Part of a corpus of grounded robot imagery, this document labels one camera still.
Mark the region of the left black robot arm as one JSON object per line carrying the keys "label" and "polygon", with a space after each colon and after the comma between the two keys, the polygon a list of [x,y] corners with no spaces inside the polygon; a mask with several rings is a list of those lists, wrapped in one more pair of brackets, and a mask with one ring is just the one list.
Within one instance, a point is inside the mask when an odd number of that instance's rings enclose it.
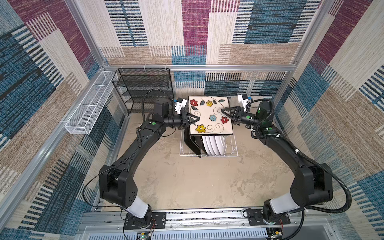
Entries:
{"label": "left black robot arm", "polygon": [[146,225],[152,220],[152,209],[138,197],[134,175],[139,164],[168,128],[183,130],[200,120],[200,117],[184,110],[181,103],[177,103],[175,108],[171,113],[168,101],[156,101],[152,114],[148,117],[143,115],[144,121],[136,129],[137,137],[124,154],[111,166],[104,165],[100,169],[101,199],[120,206]]}

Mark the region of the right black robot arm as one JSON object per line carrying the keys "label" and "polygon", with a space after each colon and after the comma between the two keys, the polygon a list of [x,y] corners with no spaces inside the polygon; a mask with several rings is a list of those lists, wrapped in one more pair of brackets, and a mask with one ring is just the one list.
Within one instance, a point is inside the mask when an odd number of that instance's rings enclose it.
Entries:
{"label": "right black robot arm", "polygon": [[[273,124],[275,105],[271,100],[259,99],[256,102],[259,103],[259,107],[255,114],[247,112],[247,108],[255,103],[254,100],[247,103],[245,108],[239,106],[224,108],[221,113],[236,125],[243,124],[250,129],[251,137],[273,150],[294,174],[289,193],[265,201],[262,211],[264,221],[272,224],[277,218],[287,213],[303,210],[328,214],[346,212],[352,205],[352,196],[347,185],[332,172],[327,164],[320,164],[301,152]],[[318,207],[318,204],[333,199],[333,181],[336,181],[343,189],[346,202],[337,209]]]}

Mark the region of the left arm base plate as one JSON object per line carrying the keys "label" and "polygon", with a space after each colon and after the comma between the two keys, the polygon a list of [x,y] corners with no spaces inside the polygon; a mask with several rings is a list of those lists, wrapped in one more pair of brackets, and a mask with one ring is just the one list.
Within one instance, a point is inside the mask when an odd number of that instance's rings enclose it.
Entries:
{"label": "left arm base plate", "polygon": [[134,217],[127,214],[124,223],[124,230],[149,230],[153,226],[155,230],[164,229],[166,227],[167,213],[166,212],[153,212],[146,214],[143,219]]}

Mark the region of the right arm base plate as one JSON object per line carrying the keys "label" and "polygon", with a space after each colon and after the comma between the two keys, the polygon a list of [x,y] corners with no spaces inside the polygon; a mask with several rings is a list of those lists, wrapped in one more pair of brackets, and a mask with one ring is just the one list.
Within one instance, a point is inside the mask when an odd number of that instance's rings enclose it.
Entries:
{"label": "right arm base plate", "polygon": [[246,218],[250,226],[266,225],[289,225],[291,220],[288,214],[279,214],[270,217],[268,220],[263,215],[262,209],[247,208],[243,210],[243,217]]}

